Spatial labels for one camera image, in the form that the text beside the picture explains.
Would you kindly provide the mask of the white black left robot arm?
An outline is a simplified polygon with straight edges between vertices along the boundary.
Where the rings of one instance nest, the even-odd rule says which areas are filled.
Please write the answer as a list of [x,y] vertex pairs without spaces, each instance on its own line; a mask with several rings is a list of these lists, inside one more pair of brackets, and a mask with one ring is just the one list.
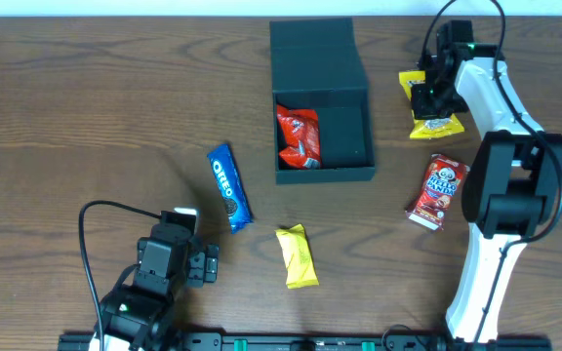
[[195,238],[198,212],[163,212],[147,237],[137,242],[137,262],[123,270],[100,302],[90,351],[174,350],[176,301],[187,288],[212,284],[218,275],[219,247]]

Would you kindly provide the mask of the yellow seed snack bag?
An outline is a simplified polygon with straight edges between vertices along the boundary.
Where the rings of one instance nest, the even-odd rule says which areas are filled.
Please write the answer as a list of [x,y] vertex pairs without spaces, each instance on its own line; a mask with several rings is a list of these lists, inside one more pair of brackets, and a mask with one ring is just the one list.
[[[399,83],[407,99],[412,98],[411,89],[417,84],[425,82],[425,73],[421,70],[402,71],[399,73]],[[411,112],[414,128],[409,134],[409,139],[435,139],[449,137],[464,132],[464,126],[455,114],[448,118],[433,120],[419,120],[415,112]]]

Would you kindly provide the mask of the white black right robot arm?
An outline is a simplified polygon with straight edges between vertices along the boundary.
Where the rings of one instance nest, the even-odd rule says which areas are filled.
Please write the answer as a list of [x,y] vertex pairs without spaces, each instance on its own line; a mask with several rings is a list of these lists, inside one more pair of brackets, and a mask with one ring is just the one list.
[[468,20],[436,29],[436,53],[421,53],[422,83],[411,89],[416,118],[468,112],[482,142],[462,187],[468,252],[446,324],[455,346],[498,342],[510,274],[525,247],[562,214],[562,135],[548,134],[512,87],[502,45],[479,44]]

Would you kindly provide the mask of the red Hello Panda box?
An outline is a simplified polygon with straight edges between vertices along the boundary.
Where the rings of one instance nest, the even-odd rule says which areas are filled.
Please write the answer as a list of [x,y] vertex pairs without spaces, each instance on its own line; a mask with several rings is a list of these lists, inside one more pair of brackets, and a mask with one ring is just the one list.
[[470,167],[443,154],[432,154],[419,196],[406,211],[407,218],[430,230],[440,230],[452,200]]

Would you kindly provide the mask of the red snack bag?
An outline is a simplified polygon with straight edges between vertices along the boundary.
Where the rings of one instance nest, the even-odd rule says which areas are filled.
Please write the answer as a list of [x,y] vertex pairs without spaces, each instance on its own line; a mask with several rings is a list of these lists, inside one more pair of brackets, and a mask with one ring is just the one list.
[[288,109],[276,105],[276,118],[286,147],[280,158],[291,168],[314,170],[321,167],[318,115],[313,109]]

